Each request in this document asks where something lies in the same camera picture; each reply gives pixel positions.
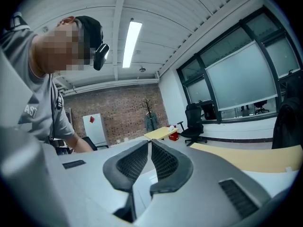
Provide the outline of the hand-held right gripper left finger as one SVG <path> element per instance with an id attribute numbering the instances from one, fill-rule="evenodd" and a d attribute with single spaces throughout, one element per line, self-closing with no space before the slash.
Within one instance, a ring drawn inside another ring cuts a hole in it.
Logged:
<path id="1" fill-rule="evenodd" d="M 50 186 L 58 207 L 50 212 L 52 227 L 135 227 L 131 167 L 141 172 L 148 159 L 148 141 L 135 140 L 112 148 L 59 156 L 42 145 Z"/>

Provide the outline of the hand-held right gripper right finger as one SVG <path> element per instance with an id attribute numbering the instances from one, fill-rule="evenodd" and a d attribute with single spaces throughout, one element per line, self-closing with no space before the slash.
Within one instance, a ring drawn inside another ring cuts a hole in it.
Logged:
<path id="1" fill-rule="evenodd" d="M 141 227 L 254 227 L 270 201 L 251 177 L 215 154 L 152 140 L 157 183 Z"/>

